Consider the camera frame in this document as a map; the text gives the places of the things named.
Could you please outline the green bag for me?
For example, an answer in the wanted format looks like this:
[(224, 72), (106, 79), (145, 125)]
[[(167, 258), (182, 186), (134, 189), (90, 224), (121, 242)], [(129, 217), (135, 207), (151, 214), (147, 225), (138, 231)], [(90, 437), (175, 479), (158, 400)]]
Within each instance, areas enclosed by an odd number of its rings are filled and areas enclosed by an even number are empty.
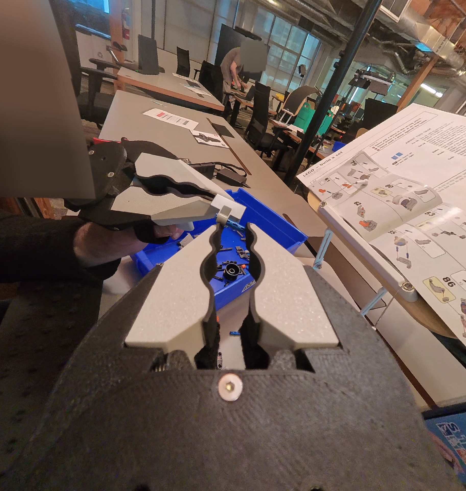
[[(303, 103), (301, 109), (299, 110), (293, 125), (299, 128), (300, 131), (306, 132), (314, 115), (315, 115), (314, 103), (312, 101), (307, 100)], [(325, 134), (329, 126), (332, 124), (333, 119), (334, 119), (333, 112), (331, 110), (328, 110), (326, 115), (324, 116), (324, 119), (322, 120), (322, 124), (318, 129), (316, 135), (321, 136)]]

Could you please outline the blue parts bin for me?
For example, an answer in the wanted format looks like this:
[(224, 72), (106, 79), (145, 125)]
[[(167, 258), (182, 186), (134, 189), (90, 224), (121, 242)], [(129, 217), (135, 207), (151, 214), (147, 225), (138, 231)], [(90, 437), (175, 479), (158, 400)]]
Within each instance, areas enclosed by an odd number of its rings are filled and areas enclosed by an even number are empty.
[[(246, 207), (240, 220), (242, 226), (245, 226), (248, 222), (257, 225), (290, 253), (294, 253), (306, 241), (307, 236), (305, 234), (245, 190), (239, 189), (236, 192), (227, 190), (226, 193), (237, 203)], [(150, 243), (142, 251), (132, 255), (131, 258), (141, 276), (145, 276), (156, 264), (167, 261), (179, 252), (180, 246), (178, 243), (182, 242), (188, 234), (188, 232), (184, 232), (179, 239), (168, 239), (167, 242), (161, 245)], [(249, 260), (240, 256), (237, 252), (239, 248), (247, 249), (244, 237), (243, 232), (240, 235), (230, 227), (225, 227), (222, 232), (222, 249), (217, 254), (217, 265), (223, 268), (226, 262), (235, 262), (239, 265), (244, 264), (246, 267), (243, 269), (245, 274), (232, 282), (224, 278), (223, 271), (218, 271), (211, 280), (210, 284), (214, 291), (217, 310), (225, 307), (255, 283), (248, 270)]]

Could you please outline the blue robot kit box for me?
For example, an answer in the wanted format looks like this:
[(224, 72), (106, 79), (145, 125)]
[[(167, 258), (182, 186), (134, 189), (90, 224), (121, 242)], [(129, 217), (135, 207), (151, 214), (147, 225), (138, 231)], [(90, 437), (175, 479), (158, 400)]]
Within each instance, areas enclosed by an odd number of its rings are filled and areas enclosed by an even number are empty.
[(423, 412), (432, 439), (466, 488), (466, 403)]

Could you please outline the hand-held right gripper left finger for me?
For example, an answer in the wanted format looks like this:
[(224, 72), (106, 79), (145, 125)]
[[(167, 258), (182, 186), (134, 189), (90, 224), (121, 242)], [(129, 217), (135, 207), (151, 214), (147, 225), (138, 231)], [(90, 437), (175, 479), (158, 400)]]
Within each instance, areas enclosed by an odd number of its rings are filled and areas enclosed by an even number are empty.
[(129, 347), (200, 351), (215, 344), (217, 331), (211, 279), (223, 226), (206, 229), (164, 262), (127, 337)]

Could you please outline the book stand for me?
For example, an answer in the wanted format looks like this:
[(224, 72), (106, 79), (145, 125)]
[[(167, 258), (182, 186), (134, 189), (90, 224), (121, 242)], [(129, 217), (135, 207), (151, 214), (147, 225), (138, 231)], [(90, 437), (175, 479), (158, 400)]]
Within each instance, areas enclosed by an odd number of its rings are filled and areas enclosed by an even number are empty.
[(336, 246), (344, 245), (341, 249), (346, 259), (349, 251), (366, 269), (377, 279), (386, 291), (391, 294), (398, 303), (421, 325), (439, 335), (457, 339), (457, 336), (438, 316), (433, 308), (417, 293), (413, 285), (385, 260), (374, 248), (361, 238), (338, 215), (332, 216), (330, 207), (321, 202), (313, 192), (309, 192), (308, 204), (316, 215), (327, 226), (327, 230), (333, 233), (332, 241)]

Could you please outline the grey panel piece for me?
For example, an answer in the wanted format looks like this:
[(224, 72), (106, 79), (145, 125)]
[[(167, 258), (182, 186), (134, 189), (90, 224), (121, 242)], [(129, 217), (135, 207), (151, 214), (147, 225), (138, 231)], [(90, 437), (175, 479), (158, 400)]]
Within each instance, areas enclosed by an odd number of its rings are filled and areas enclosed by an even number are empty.
[(246, 210), (245, 206), (220, 194), (212, 200), (211, 207), (218, 212), (216, 221), (223, 226), (226, 226), (227, 221), (239, 223)]

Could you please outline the black monitor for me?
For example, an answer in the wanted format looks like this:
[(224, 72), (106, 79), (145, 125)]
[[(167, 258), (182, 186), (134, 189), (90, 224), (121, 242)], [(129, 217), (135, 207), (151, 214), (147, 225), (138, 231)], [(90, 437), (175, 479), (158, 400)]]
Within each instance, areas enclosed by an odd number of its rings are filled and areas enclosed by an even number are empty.
[(157, 43), (155, 39), (138, 35), (138, 72), (144, 75), (159, 75)]

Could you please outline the white paper sheet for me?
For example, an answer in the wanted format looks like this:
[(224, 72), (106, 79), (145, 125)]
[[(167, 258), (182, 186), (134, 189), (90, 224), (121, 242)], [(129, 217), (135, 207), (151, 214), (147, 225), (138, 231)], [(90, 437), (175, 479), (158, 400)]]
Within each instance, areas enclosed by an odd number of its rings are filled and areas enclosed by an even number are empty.
[(143, 115), (149, 116), (149, 117), (154, 118), (156, 120), (159, 120), (161, 122), (165, 122), (168, 124), (172, 124), (174, 126), (185, 128), (189, 131), (195, 130), (195, 128), (199, 124), (197, 121), (194, 121), (190, 118), (171, 114), (165, 110), (161, 110), (158, 108), (152, 108), (152, 109), (144, 112)]

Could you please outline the black office chair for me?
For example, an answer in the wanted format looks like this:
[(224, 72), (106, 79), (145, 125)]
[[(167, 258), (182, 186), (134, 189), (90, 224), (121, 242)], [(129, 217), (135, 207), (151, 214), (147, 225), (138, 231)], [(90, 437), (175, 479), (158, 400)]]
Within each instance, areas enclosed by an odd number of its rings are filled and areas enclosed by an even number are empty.
[(104, 68), (119, 70), (119, 66), (95, 58), (90, 58), (89, 61), (94, 63), (96, 68), (80, 67), (81, 73), (88, 76), (88, 91), (77, 95), (76, 101), (81, 119), (95, 123), (101, 130), (113, 101), (113, 95), (100, 91), (101, 84), (104, 78), (115, 81), (118, 79)]
[(278, 151), (276, 165), (278, 165), (288, 147), (279, 140), (282, 128), (275, 128), (274, 133), (268, 133), (269, 122), (269, 94), (270, 88), (255, 82), (254, 107), (252, 118), (245, 130), (244, 140), (253, 150), (260, 151), (261, 155), (271, 157), (274, 151)]

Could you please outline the grey table with wood edge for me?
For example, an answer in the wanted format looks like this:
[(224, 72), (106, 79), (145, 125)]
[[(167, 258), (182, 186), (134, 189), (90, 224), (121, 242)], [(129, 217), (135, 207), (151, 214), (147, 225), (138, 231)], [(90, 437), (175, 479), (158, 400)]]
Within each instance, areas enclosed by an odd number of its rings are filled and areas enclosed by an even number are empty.
[(185, 81), (173, 74), (143, 75), (121, 67), (117, 77), (121, 83), (136, 87), (163, 102), (216, 115), (224, 111), (224, 105), (204, 88), (204, 94), (197, 94), (187, 89)]

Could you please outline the white instruction booklet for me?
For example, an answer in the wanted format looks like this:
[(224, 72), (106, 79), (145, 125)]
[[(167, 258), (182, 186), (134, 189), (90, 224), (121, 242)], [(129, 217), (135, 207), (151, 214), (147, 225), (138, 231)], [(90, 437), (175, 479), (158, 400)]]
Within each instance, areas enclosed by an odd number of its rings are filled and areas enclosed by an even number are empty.
[(466, 347), (466, 117), (412, 104), (297, 176), (322, 216)]

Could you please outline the black pole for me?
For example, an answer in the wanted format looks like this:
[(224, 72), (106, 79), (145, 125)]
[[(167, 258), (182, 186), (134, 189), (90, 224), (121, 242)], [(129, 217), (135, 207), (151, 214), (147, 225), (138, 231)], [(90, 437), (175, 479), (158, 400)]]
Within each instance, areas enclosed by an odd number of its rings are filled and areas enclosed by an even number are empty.
[(320, 104), (316, 109), (301, 142), (298, 145), (297, 151), (285, 175), (283, 181), (288, 187), (291, 186), (293, 180), (295, 179), (299, 167), (302, 164), (307, 151), (309, 150), (310, 144), (314, 140), (328, 109), (331, 107), (331, 103), (337, 94), (337, 90), (340, 88), (340, 85), (343, 82), (348, 69), (350, 68), (359, 46), (368, 32), (379, 7), (381, 6), (381, 3), (382, 1), (366, 2), (361, 15), (355, 24), (354, 31), (346, 44), (344, 54), (340, 56), (338, 65), (335, 68), (330, 81), (328, 82)]

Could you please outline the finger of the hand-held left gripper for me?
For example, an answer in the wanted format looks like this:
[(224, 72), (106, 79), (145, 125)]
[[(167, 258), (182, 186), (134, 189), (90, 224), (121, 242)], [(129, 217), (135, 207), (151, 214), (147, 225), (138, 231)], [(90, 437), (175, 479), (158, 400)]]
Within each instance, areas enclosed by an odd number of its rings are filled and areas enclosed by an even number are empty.
[(135, 162), (134, 201), (234, 202), (223, 189), (181, 160), (142, 153)]
[(119, 194), (111, 210), (149, 216), (159, 226), (175, 225), (185, 231), (194, 229), (194, 221), (213, 218), (219, 211), (202, 196), (177, 191), (156, 195), (142, 187), (129, 187)]

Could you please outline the person's left forearm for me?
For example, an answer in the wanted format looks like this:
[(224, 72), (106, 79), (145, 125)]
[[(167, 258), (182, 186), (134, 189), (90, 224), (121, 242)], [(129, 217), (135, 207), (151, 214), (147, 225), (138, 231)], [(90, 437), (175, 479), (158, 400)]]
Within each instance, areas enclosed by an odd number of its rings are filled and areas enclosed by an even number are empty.
[(0, 211), (0, 283), (36, 280), (100, 281), (111, 277), (121, 259), (84, 267), (73, 249), (83, 221), (31, 218)]

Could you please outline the printed leaflet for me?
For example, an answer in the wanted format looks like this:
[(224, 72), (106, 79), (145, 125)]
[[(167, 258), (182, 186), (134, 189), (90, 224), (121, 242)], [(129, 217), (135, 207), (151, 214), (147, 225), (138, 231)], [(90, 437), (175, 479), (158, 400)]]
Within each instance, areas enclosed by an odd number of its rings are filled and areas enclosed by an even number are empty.
[(218, 134), (197, 130), (190, 130), (190, 132), (195, 141), (199, 144), (213, 146), (217, 148), (228, 148), (227, 144)]

